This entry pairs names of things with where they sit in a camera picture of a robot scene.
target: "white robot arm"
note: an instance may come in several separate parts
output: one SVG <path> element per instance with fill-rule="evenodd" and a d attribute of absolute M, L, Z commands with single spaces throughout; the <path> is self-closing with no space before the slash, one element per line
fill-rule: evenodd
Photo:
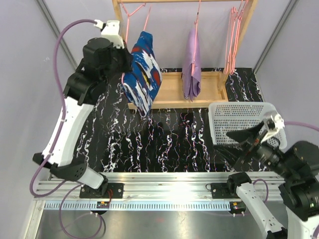
<path fill-rule="evenodd" d="M 83 59 L 76 72 L 68 78 L 63 92 L 66 116 L 60 135 L 56 139 L 62 111 L 49 144 L 42 153 L 33 156 L 33 161 L 41 164 L 49 156 L 44 167 L 49 168 L 56 177 L 78 181 L 105 193 L 107 178 L 85 162 L 76 162 L 73 151 L 84 122 L 99 96 L 105 92 L 109 78 L 130 71 L 132 56 L 120 36 L 119 21 L 95 22 L 95 26 L 101 29 L 102 37 L 89 40 L 83 47 Z"/>
<path fill-rule="evenodd" d="M 259 134 L 262 127 L 266 129 Z M 284 121 L 277 112 L 269 112 L 264 120 L 254 128 L 228 132 L 227 135 L 239 142 L 236 145 L 239 157 L 234 167 L 241 168 L 251 159 L 261 162 L 271 171 L 285 179 L 280 185 L 281 196 L 287 206 L 288 232 L 270 213 L 265 204 L 256 195 L 250 178 L 244 172 L 229 176 L 228 189 L 245 203 L 263 238 L 267 239 L 309 239 L 319 226 L 319 172 L 318 146 L 299 141 L 287 152 L 273 147 L 266 142 L 284 127 Z"/>

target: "white plastic basket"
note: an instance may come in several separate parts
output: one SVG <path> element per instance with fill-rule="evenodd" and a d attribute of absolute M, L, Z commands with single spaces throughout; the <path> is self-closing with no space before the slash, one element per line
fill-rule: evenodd
<path fill-rule="evenodd" d="M 229 131 L 248 129 L 258 125 L 264 118 L 264 114 L 275 111 L 271 103 L 263 102 L 225 102 L 211 103 L 208 107 L 210 134 L 214 144 L 234 144 L 234 140 L 226 136 Z M 281 129 L 275 135 L 280 141 L 280 149 L 287 147 L 286 134 Z M 278 146 L 275 139 L 267 141 L 273 146 Z"/>

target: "purple cloth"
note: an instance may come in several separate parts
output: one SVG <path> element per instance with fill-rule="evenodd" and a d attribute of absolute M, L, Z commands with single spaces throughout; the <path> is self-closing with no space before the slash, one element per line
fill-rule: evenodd
<path fill-rule="evenodd" d="M 193 101 L 193 97 L 197 97 L 200 93 L 200 80 L 201 80 L 201 68 L 200 68 L 200 50 L 199 50 L 199 40 L 198 33 L 196 39 L 196 55 L 195 55 L 195 70 L 191 74 L 191 65 L 193 62 L 194 52 L 195 52 L 195 27 L 189 32 L 185 60 L 182 69 L 182 84 L 183 93 L 185 99 L 190 99 Z"/>

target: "white wall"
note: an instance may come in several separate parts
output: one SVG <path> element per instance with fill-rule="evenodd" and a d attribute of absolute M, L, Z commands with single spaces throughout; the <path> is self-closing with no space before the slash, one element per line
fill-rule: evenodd
<path fill-rule="evenodd" d="M 319 126 L 319 1 L 300 0 L 257 72 L 266 101 L 285 120 Z M 319 145 L 319 133 L 287 126 L 288 143 L 308 140 Z"/>
<path fill-rule="evenodd" d="M 0 22 L 0 238 L 19 239 L 32 200 L 32 156 L 46 146 L 61 103 L 52 71 L 55 37 L 35 1 L 1 1 Z M 62 52 L 58 61 L 66 82 L 71 66 Z"/>
<path fill-rule="evenodd" d="M 115 19 L 111 0 L 45 0 L 60 29 L 81 18 Z M 262 54 L 289 0 L 259 0 L 246 36 L 238 52 L 236 67 L 254 67 Z M 132 12 L 139 4 L 127 4 Z M 203 67 L 225 65 L 225 39 L 231 7 L 239 2 L 203 2 L 199 14 L 199 38 Z M 182 67 L 188 32 L 196 18 L 198 3 L 154 3 L 147 31 L 154 35 L 154 50 L 159 66 Z M 143 30 L 149 7 L 130 19 L 129 49 Z M 93 27 L 80 26 L 65 37 L 77 62 L 88 38 L 97 36 Z"/>

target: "black and white marble table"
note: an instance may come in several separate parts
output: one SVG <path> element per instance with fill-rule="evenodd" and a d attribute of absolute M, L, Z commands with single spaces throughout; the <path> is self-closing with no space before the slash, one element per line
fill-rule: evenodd
<path fill-rule="evenodd" d="M 262 101 L 251 68 L 239 68 L 229 76 L 226 90 L 229 101 Z M 101 172 L 231 170 L 213 149 L 208 108 L 152 110 L 147 119 L 141 119 L 136 110 L 128 109 L 119 77 L 110 80 L 87 118 L 74 157 Z M 250 167 L 251 171 L 263 169 L 257 163 Z"/>

